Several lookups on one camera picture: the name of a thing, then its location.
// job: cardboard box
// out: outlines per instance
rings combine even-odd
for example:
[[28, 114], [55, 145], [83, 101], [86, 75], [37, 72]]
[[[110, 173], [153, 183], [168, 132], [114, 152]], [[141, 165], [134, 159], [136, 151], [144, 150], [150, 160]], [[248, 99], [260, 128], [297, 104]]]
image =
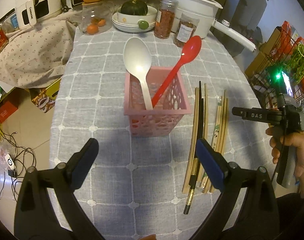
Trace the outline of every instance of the cardboard box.
[[278, 28], [275, 28], [268, 41], [260, 46], [259, 54], [245, 70], [245, 74], [249, 78], [251, 78], [254, 73], [262, 72], [267, 66], [271, 65], [270, 61], [268, 60], [268, 55], [275, 45], [280, 46], [280, 33], [281, 32], [278, 30]]
[[19, 97], [15, 91], [10, 93], [0, 104], [0, 123], [19, 109]]
[[46, 113], [55, 106], [55, 99], [59, 92], [61, 79], [58, 79], [47, 88], [29, 89], [31, 101], [42, 112]]

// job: red spoon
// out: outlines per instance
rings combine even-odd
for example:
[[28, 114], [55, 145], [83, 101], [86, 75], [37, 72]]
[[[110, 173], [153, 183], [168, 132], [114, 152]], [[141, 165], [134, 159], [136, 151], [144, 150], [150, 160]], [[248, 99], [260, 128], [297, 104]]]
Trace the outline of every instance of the red spoon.
[[154, 97], [152, 98], [153, 107], [158, 103], [161, 96], [164, 94], [165, 90], [170, 85], [173, 78], [179, 71], [180, 67], [194, 60], [196, 56], [199, 54], [201, 50], [201, 46], [202, 46], [202, 40], [200, 36], [193, 36], [187, 41], [186, 44], [184, 44], [179, 61], [174, 66], [174, 68], [172, 68], [172, 70], [170, 71], [170, 73], [168, 74], [168, 76], [160, 86], [159, 90], [155, 93]]

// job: bolt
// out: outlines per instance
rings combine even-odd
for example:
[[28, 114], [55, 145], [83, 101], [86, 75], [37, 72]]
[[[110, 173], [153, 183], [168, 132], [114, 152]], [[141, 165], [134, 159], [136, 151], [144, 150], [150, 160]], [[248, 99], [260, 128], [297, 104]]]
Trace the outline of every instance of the bolt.
[[237, 164], [235, 162], [229, 162], [229, 166], [233, 169], [237, 168]]
[[261, 171], [262, 173], [266, 173], [266, 172], [267, 172], [267, 169], [261, 166], [261, 167], [259, 168], [259, 171]]
[[59, 163], [59, 164], [57, 165], [57, 168], [58, 168], [59, 170], [62, 170], [62, 169], [65, 168], [65, 166], [66, 166], [66, 163]]
[[28, 173], [32, 173], [34, 170], [35, 170], [34, 167], [29, 167], [28, 170], [27, 170], [27, 172], [28, 172]]

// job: green round object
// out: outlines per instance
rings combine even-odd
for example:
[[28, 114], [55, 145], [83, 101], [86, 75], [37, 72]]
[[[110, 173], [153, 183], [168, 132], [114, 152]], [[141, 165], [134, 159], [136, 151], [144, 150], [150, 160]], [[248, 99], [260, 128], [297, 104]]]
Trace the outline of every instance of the green round object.
[[141, 0], [127, 1], [122, 5], [120, 13], [144, 16], [148, 13], [148, 6]]
[[139, 20], [138, 25], [141, 30], [149, 28], [149, 23], [147, 21]]

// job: hand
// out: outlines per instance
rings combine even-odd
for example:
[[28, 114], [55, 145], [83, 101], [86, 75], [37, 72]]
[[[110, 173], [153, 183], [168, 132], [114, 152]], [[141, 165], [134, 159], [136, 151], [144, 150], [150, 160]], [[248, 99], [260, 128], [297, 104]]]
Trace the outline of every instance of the hand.
[[[265, 133], [273, 135], [273, 130], [278, 127], [268, 128]], [[286, 136], [281, 136], [281, 143], [285, 146], [297, 147], [297, 163], [294, 170], [294, 176], [300, 181], [301, 198], [304, 198], [304, 132], [295, 132]], [[280, 157], [280, 151], [276, 148], [276, 138], [270, 139], [270, 146], [272, 149], [273, 163], [276, 164]]]

